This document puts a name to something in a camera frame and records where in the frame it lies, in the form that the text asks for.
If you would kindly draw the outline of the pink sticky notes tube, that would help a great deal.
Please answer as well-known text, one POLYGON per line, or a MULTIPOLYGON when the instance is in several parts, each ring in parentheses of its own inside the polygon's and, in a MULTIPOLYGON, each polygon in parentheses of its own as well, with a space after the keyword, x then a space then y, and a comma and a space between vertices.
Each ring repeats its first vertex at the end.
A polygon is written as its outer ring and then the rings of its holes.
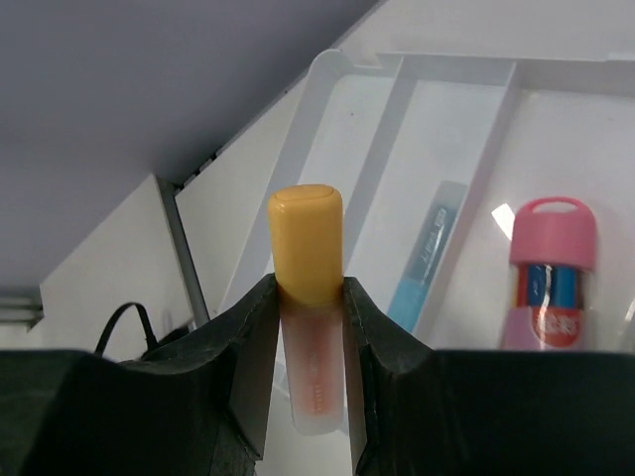
POLYGON ((517 211, 509 253, 511 302, 501 348, 590 348, 586 295, 596 267, 596 242, 595 217, 578 199, 543 197, 517 211))

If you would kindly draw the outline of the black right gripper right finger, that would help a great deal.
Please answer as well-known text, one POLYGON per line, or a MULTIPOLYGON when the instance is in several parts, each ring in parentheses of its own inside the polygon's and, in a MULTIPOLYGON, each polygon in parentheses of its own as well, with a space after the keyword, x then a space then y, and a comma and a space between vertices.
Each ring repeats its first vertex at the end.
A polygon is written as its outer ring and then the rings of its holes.
POLYGON ((343 285, 357 475, 630 475, 634 359, 434 350, 343 285))

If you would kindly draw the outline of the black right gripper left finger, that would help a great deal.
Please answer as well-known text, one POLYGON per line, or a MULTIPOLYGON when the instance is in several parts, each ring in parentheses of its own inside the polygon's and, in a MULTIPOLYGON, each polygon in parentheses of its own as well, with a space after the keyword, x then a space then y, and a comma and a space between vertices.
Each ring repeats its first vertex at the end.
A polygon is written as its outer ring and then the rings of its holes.
POLYGON ((5 475, 250 475, 262 459, 277 286, 140 360, 76 350, 1 355, 5 475))

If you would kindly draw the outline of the yellow pink highlighter pen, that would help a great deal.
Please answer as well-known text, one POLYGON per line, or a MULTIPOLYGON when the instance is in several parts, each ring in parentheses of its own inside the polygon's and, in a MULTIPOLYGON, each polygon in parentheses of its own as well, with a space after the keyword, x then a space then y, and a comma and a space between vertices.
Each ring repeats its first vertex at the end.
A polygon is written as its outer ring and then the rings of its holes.
POLYGON ((343 205, 338 190, 303 184, 268 202, 272 259, 292 419, 304 436, 343 415, 343 205))

